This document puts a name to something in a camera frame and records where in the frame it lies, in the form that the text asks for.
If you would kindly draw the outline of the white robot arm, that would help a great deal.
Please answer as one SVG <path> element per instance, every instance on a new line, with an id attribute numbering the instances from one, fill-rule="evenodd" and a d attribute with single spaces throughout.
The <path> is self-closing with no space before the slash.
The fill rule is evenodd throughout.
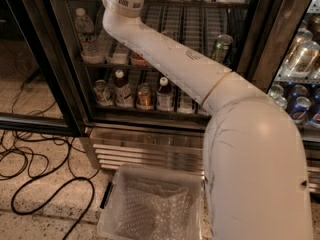
<path id="1" fill-rule="evenodd" d="M 200 104 L 212 240 L 313 240 L 300 133 L 270 97 L 229 68 L 143 24 L 144 0 L 102 0 L 103 27 Z"/>

